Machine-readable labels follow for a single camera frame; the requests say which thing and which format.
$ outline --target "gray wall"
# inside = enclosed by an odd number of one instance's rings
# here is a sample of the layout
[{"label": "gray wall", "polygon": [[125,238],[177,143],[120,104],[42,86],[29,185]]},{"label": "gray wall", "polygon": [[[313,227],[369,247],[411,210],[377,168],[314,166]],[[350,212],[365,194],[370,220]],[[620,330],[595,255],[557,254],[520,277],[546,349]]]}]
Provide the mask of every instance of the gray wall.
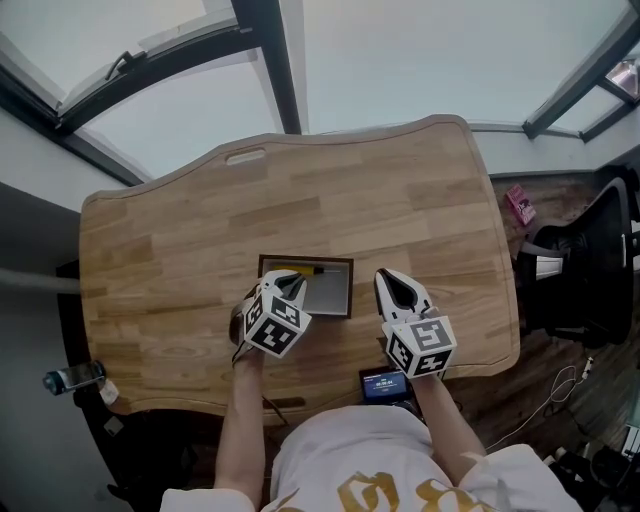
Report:
[{"label": "gray wall", "polygon": [[[0,186],[0,267],[53,275],[77,257],[78,220]],[[0,502],[9,512],[130,511],[106,490],[113,479],[82,411],[42,386],[64,366],[56,296],[0,288]]]}]

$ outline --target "black office chair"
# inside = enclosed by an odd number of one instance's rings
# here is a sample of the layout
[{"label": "black office chair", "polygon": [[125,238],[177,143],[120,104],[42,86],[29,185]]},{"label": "black office chair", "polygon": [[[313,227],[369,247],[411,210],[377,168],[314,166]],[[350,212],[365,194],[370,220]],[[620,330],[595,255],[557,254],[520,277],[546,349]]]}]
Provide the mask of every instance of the black office chair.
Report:
[{"label": "black office chair", "polygon": [[640,253],[640,233],[631,233],[638,188],[635,171],[621,172],[576,220],[527,235],[514,262],[524,334],[545,329],[588,348],[624,342]]}]

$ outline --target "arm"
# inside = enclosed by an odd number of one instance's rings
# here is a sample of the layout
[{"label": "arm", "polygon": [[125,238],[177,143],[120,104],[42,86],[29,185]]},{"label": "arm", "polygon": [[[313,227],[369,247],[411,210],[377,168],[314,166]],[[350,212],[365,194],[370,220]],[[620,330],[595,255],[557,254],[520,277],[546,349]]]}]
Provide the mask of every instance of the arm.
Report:
[{"label": "arm", "polygon": [[431,432],[434,459],[451,482],[458,485],[476,464],[462,454],[485,456],[485,449],[440,379],[429,375],[414,379],[411,384]]},{"label": "arm", "polygon": [[260,506],[264,479],[262,367],[264,352],[251,350],[233,369],[231,395],[216,458],[214,489],[234,489]]}]

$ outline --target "wood grain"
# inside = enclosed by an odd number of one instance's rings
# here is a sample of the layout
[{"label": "wood grain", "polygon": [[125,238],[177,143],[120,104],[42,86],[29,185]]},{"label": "wood grain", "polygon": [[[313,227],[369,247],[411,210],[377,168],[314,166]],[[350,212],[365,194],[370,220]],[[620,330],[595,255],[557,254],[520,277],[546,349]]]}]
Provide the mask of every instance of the wood grain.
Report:
[{"label": "wood grain", "polygon": [[[257,149],[264,158],[226,164]],[[355,260],[352,318],[314,319],[285,359],[266,365],[266,396],[304,400],[285,411],[292,421],[354,403],[358,370],[384,362],[372,285],[383,266],[419,280],[450,316],[459,348],[448,376],[493,375],[518,358],[506,238],[462,119],[263,135],[85,201],[85,327],[120,391],[114,411],[224,414],[229,312],[255,284],[261,253]]]}]

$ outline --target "white wall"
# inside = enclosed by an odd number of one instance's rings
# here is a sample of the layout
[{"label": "white wall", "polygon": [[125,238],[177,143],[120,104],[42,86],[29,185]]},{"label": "white wall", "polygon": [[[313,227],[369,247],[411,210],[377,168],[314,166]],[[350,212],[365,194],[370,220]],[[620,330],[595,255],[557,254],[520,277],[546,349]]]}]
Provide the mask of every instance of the white wall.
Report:
[{"label": "white wall", "polygon": [[623,117],[611,128],[587,142],[590,160],[600,167],[640,145],[640,110]]},{"label": "white wall", "polygon": [[79,212],[97,190],[125,188],[0,109],[0,182]]},{"label": "white wall", "polygon": [[576,138],[524,133],[474,132],[487,172],[494,174],[596,170],[584,142]]}]

